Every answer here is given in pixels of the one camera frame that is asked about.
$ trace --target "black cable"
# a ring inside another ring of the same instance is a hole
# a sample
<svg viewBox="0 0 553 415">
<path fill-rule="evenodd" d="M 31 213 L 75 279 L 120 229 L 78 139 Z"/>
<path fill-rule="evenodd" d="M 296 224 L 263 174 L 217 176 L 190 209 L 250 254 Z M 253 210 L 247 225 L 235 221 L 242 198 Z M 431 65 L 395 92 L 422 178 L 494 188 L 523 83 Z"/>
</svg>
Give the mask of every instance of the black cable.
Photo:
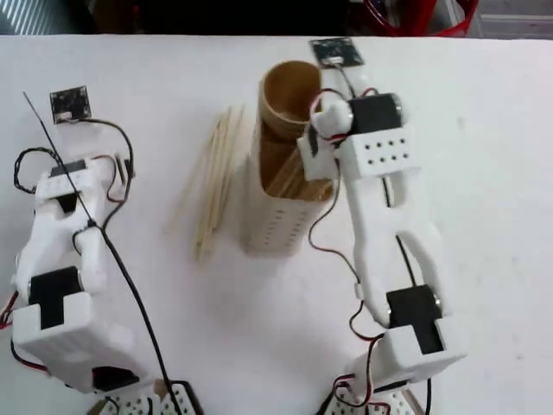
<svg viewBox="0 0 553 415">
<path fill-rule="evenodd" d="M 60 165 L 60 160 L 57 158 L 55 153 L 53 151 L 51 151 L 50 149 L 47 149 L 45 147 L 33 147 L 33 148 L 30 148 L 30 149 L 23 150 L 21 153 L 19 153 L 19 156 L 17 157 L 16 162 L 14 163 L 14 186 L 17 189 L 19 189 L 19 190 L 21 190 L 25 193 L 28 193 L 30 195 L 35 194 L 36 186 L 33 186 L 32 188 L 26 188 L 25 186 L 23 186 L 19 182 L 19 169 L 21 168 L 21 163 L 23 161 L 23 158 L 25 158 L 25 156 L 28 153 L 34 153 L 34 152 L 46 153 L 46 154 L 50 155 L 58 165 Z"/>
<path fill-rule="evenodd" d="M 106 402 L 109 402 L 111 403 L 113 406 L 115 406 L 115 409 L 116 409 L 116 414 L 119 414 L 119 411 L 120 411 L 120 408 L 119 408 L 119 404 L 115 401 L 114 398 L 112 398 L 111 396 L 106 396 L 105 397 L 105 401 Z"/>
<path fill-rule="evenodd" d="M 27 102 L 29 103 L 29 106 L 31 107 L 31 110 L 33 110 L 33 112 L 35 113 L 35 115 L 36 115 L 36 117 L 38 118 L 39 122 L 41 123 L 42 130 L 44 131 L 44 134 L 46 134 L 46 138 L 48 139 L 48 142 L 50 143 L 50 147 L 52 147 L 52 150 L 54 151 L 55 156 L 57 157 L 57 159 L 58 159 L 58 161 L 59 161 L 59 163 L 60 163 L 60 166 L 61 166 L 61 168 L 63 169 L 63 172 L 66 174 L 67 180 L 69 181 L 69 183 L 71 184 L 71 187 L 73 188 L 73 192 L 75 193 L 75 195 L 76 195 L 77 198 L 79 199 L 80 205 L 81 205 L 81 206 L 83 207 L 83 209 L 85 210 L 86 216 L 88 217 L 89 225 L 90 225 L 90 226 L 93 226 L 93 224 L 95 224 L 96 221 L 92 218 L 92 216 L 91 216 L 90 213 L 88 212 L 88 209 L 86 209 L 86 205 L 85 205 L 85 203 L 83 202 L 82 197 L 80 197 L 80 192 L 79 192 L 79 191 L 77 190 L 77 188 L 75 187 L 75 183 L 73 183 L 73 179 L 72 179 L 71 176 L 69 175 L 69 171 L 67 171 L 66 165 L 65 165 L 65 164 L 63 163 L 63 161 L 61 160 L 60 152 L 55 148 L 54 142 L 52 141 L 52 138 L 50 137 L 50 134 L 48 134 L 48 130 L 46 129 L 46 125 L 44 125 L 44 122 L 42 121 L 41 116 L 38 115 L 38 112 L 36 111 L 35 106 L 34 106 L 33 103 L 31 102 L 31 100 L 29 99 L 29 96 L 27 95 L 27 93 L 23 93 L 23 96 L 25 97 L 25 99 L 26 99 Z"/>
<path fill-rule="evenodd" d="M 382 178 L 382 186 L 384 188 L 384 196 L 386 200 L 386 206 L 388 208 L 391 208 L 391 198 L 390 198 L 390 190 L 388 189 L 388 183 L 386 182 L 386 178 Z M 415 273 L 413 272 L 413 268 L 411 267 L 411 262 L 409 261 L 409 257 L 407 256 L 407 251 L 405 250 L 405 246 L 401 238 L 399 238 L 398 235 L 396 235 L 396 241 L 399 245 L 399 250 L 401 251 L 402 256 L 404 257 L 405 266 L 407 266 L 407 272 L 409 273 L 409 278 L 411 280 L 411 284 L 416 287 L 417 283 L 415 280 Z"/>
<path fill-rule="evenodd" d="M 432 407 L 432 378 L 426 381 L 426 410 L 424 415 L 430 415 L 430 408 Z"/>
<path fill-rule="evenodd" d="M 48 141 L 50 142 L 50 145 L 52 146 L 52 150 L 54 151 L 54 153 L 56 154 L 56 156 L 60 160 L 61 166 L 62 166 L 62 168 L 63 168 L 63 170 L 64 170 L 64 172 L 67 176 L 67 179 L 71 183 L 75 194 L 78 196 L 79 203 L 81 204 L 81 206 L 83 207 L 83 209 L 86 212 L 86 215 L 88 216 L 88 227 L 96 227 L 96 228 L 99 229 L 99 231 L 102 234 L 102 237 L 104 238 L 105 244 L 107 245 L 108 249 L 110 250 L 111 255 L 113 256 L 113 258 L 117 262 L 118 267 L 121 270 L 121 273 L 123 274 L 123 277 L 124 277 L 125 281 L 127 282 L 127 285 L 129 285 L 130 291 L 132 292 L 132 295 L 133 295 L 133 297 L 135 298 L 135 300 L 137 302 L 138 308 L 140 309 L 140 313 L 142 314 L 144 324 L 146 325 L 146 329 L 148 330 L 149 338 L 152 341 L 152 345 L 154 346 L 157 361 L 159 362 L 160 369 L 162 370 L 163 383 L 165 384 L 165 387 L 167 387 L 169 396 L 171 397 L 171 401 L 173 402 L 173 405 L 175 405 L 175 410 L 177 411 L 177 413 L 179 415 L 182 415 L 181 408 L 179 407 L 178 401 L 175 397 L 175 393 L 173 392 L 173 389 L 171 388 L 171 381 L 169 380 L 169 377 L 167 375 L 167 370 L 165 368 L 165 363 L 163 362 L 163 358 L 162 358 L 162 352 L 159 349 L 156 334 L 154 333 L 154 329 L 151 325 L 151 322 L 149 321 L 149 316 L 148 316 L 148 313 L 146 311 L 146 308 L 144 307 L 142 298 L 140 297 L 140 294 L 138 293 L 137 287 L 134 285 L 134 282 L 132 281 L 132 278 L 130 277 L 130 274 L 127 272 L 127 269 L 124 266 L 124 262 L 123 262 L 123 260 L 121 259 L 120 255 L 119 255 L 119 252 L 117 251 L 117 249 L 115 248 L 115 246 L 111 242 L 110 238 L 108 237 L 107 232 L 105 231 L 105 229 L 107 228 L 107 224 L 109 223 L 109 219 L 112 218 L 113 215 L 124 205 L 124 203 L 127 201 L 127 198 L 129 196 L 130 182 L 131 182 L 132 176 L 134 174 L 134 155 L 133 155 L 132 145 L 130 143 L 130 140 L 127 137 L 126 133 L 123 131 L 123 129 L 121 127 L 119 127 L 118 125 L 113 124 L 112 122 L 99 120 L 99 119 L 91 119 L 91 118 L 89 118 L 87 120 L 82 120 L 82 121 L 96 123 L 96 124 L 109 125 L 109 126 L 112 126 L 112 127 L 116 128 L 123 135 L 125 141 L 127 142 L 127 145 L 129 146 L 129 152 L 130 152 L 129 180 L 127 181 L 127 186 L 126 186 L 126 189 L 125 189 L 124 201 L 119 203 L 111 211 L 111 213 L 108 215 L 108 218 L 106 218 L 106 221 L 104 222 L 104 225 L 99 227 L 98 224 L 96 223 L 96 221 L 89 214 L 88 210 L 86 209 L 85 203 L 83 202 L 82 198 L 80 197 L 79 191 L 74 186 L 73 181 L 71 179 L 71 176 L 69 175 L 69 172 L 67 171 L 67 168 L 66 168 L 65 164 L 63 163 L 63 160 L 61 159 L 60 153 L 55 148 L 54 143 L 52 142 L 52 138 L 50 138 L 50 136 L 48 134 L 48 130 L 46 129 L 46 125 L 44 125 L 44 122 L 42 121 L 40 115 L 38 114 L 35 107 L 31 103 L 31 101 L 30 101 L 29 97 L 27 96 L 27 94 L 23 93 L 23 95 L 25 96 L 25 99 L 29 103 L 29 105 L 30 105 L 31 109 L 33 110 L 33 112 L 35 113 L 36 117 L 40 121 L 42 129 L 44 130 L 44 132 L 46 134 L 46 137 L 47 137 Z"/>
<path fill-rule="evenodd" d="M 352 98 L 355 98 L 355 97 L 356 97 L 356 95 L 355 95 L 355 88 L 353 88 L 353 84 L 352 84 L 352 82 L 349 80 L 349 78 L 347 77 L 346 71 L 344 70 L 344 68 L 342 67 L 342 65 L 340 65 L 339 63 L 333 63 L 332 65 L 333 65 L 336 69 L 338 69 L 338 72 L 341 73 L 342 77 L 343 77 L 344 80 L 346 81 L 347 89 L 349 89 L 349 92 L 352 94 Z"/>
</svg>

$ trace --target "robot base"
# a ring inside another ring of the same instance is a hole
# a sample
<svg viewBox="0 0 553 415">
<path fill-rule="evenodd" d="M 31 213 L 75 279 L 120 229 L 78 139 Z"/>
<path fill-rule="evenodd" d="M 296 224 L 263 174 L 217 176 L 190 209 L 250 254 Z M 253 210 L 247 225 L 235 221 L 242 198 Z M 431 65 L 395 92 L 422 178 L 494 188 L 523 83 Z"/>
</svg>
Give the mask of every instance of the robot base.
<svg viewBox="0 0 553 415">
<path fill-rule="evenodd" d="M 343 392 L 340 392 L 339 396 L 342 399 L 348 402 L 355 402 L 355 398 L 350 392 L 346 389 L 342 389 L 341 391 Z M 344 405 L 330 393 L 315 415 L 416 415 L 422 413 L 422 408 L 412 397 L 412 394 L 408 394 L 398 391 L 377 395 L 372 399 L 367 411 L 367 408 L 364 407 L 352 408 L 351 406 Z"/>
<path fill-rule="evenodd" d="M 194 389 L 186 381 L 172 382 L 173 392 L 179 402 L 181 413 L 203 415 Z M 141 393 L 111 396 L 113 401 L 98 402 L 88 415 L 176 415 L 171 397 L 161 380 Z"/>
</svg>

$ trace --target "robotic arm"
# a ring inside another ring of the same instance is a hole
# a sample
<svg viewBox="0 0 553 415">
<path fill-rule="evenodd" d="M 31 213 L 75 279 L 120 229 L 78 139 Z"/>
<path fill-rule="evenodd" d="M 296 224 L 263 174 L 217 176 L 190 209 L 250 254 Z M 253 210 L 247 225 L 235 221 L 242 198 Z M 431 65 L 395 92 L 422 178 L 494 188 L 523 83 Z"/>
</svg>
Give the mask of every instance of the robotic arm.
<svg viewBox="0 0 553 415">
<path fill-rule="evenodd" d="M 297 144 L 307 180 L 341 176 L 345 183 L 360 279 L 355 291 L 386 330 L 372 357 L 372 389 L 388 393 L 440 373 L 466 353 L 443 283 L 448 269 L 440 234 L 428 214 L 416 137 L 403 122 L 398 98 L 363 94 L 372 88 L 362 85 L 356 73 L 359 68 L 351 68 L 360 96 L 346 100 L 349 92 L 340 87 L 340 72 L 322 71 L 327 90 L 344 92 L 324 95 L 322 112 L 312 113 Z M 391 206 L 384 198 L 386 178 L 393 186 Z M 398 240 L 416 258 L 423 284 L 388 291 L 386 274 Z M 358 393 L 366 390 L 366 360 L 367 354 L 360 356 L 349 370 L 356 374 L 353 389 Z"/>
<path fill-rule="evenodd" d="M 89 214 L 101 223 L 115 166 L 87 158 L 66 167 Z M 135 332 L 116 322 L 118 302 L 111 294 L 122 278 L 107 278 L 104 265 L 100 231 L 88 228 L 64 170 L 54 167 L 37 184 L 31 236 L 12 278 L 27 304 L 14 311 L 13 342 L 82 393 L 151 381 L 137 358 L 143 353 Z"/>
</svg>

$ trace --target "bundle of toothpicks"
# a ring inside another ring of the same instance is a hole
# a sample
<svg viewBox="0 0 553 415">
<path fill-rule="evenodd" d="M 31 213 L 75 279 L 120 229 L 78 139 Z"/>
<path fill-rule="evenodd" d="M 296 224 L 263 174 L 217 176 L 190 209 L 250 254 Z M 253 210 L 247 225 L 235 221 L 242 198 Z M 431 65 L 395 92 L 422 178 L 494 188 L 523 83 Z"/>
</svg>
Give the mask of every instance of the bundle of toothpicks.
<svg viewBox="0 0 553 415">
<path fill-rule="evenodd" d="M 194 257 L 199 262 L 209 259 L 213 252 L 215 234 L 223 220 L 232 177 L 238 165 L 238 156 L 245 153 L 244 127 L 245 107 L 243 105 L 239 110 L 235 106 L 230 106 L 217 117 L 181 192 L 175 215 L 167 224 L 166 233 L 171 233 L 176 228 L 181 213 L 184 212 L 188 196 L 196 182 L 195 179 L 203 170 L 200 218 L 197 221 L 194 240 Z"/>
<path fill-rule="evenodd" d="M 220 115 L 207 142 L 206 169 L 202 186 L 200 219 L 196 228 L 194 256 L 202 262 L 214 248 L 215 233 L 221 226 L 232 176 L 236 169 L 237 152 L 242 148 L 245 108 L 236 113 L 231 106 Z"/>
</svg>

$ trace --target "white table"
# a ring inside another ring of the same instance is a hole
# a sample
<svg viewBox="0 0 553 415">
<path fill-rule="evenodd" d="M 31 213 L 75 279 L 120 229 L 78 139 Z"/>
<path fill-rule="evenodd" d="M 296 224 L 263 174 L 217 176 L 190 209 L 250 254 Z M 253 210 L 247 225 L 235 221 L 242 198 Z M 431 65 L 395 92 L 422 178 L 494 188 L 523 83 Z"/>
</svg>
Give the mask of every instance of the white table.
<svg viewBox="0 0 553 415">
<path fill-rule="evenodd" d="M 408 106 L 426 149 L 429 195 L 469 347 L 465 360 L 435 377 L 433 413 L 548 412 L 553 42 L 356 44 L 374 86 Z M 32 223 L 32 198 L 12 187 L 13 162 L 22 149 L 46 144 L 22 90 L 63 142 L 68 130 L 51 126 L 48 92 L 87 85 L 92 113 L 120 123 L 135 146 L 137 179 L 111 233 L 169 374 L 192 382 L 207 414 L 313 413 L 334 376 L 365 348 L 346 324 L 357 304 L 347 268 L 307 245 L 288 260 L 246 257 L 234 236 L 239 186 L 206 266 L 190 256 L 199 194 L 175 235 L 163 233 L 215 115 L 242 102 L 252 115 L 257 82 L 270 66 L 313 60 L 307 39 L 4 37 L 0 56 L 0 298 L 10 294 L 13 258 Z M 78 129 L 76 140 L 120 139 L 105 129 L 66 128 Z M 49 165 L 39 158 L 22 167 L 23 180 Z M 345 199 L 315 237 L 351 252 Z M 393 279 L 400 278 L 406 286 L 401 264 Z M 368 318 L 360 324 L 377 330 Z M 156 367 L 153 354 L 144 358 Z M 19 367 L 8 330 L 0 333 L 0 367 L 3 413 L 82 413 L 94 401 Z M 424 386 L 415 389 L 423 399 Z"/>
</svg>

